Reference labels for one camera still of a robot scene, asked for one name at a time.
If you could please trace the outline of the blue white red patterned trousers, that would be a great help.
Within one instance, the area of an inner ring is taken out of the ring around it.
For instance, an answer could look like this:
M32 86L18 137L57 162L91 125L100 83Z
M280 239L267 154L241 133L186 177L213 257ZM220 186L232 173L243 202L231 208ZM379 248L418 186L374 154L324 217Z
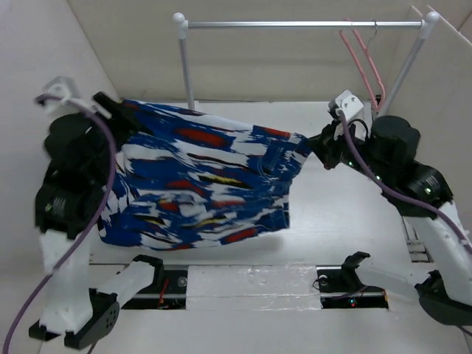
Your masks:
M142 130L117 154L102 242L169 251L223 246L290 226L307 139L189 109L125 100Z

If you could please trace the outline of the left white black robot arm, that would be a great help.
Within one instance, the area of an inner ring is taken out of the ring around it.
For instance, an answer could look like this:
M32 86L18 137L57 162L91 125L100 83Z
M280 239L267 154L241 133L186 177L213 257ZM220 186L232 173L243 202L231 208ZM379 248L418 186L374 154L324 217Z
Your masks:
M41 231L46 307L29 336L66 347L92 350L118 320L120 309L142 290L164 285L163 262L139 255L104 285L89 285L91 244L97 222L117 180L117 151L142 126L121 103L98 92L98 108L65 94L37 101L53 117L44 148L50 158L35 197L35 225Z

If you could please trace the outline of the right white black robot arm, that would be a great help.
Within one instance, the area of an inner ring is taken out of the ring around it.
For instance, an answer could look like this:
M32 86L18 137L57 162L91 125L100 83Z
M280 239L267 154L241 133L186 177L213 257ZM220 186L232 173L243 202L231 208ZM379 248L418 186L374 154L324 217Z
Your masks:
M402 294L418 301L440 324L466 332L471 327L471 242L442 173L416 161L419 143L419 130L405 119L383 116L374 120L365 139L355 137L352 122L335 118L307 145L325 169L345 164L377 184L381 196L419 234L437 266L421 273L357 251L341 265L343 286L351 294L368 286Z

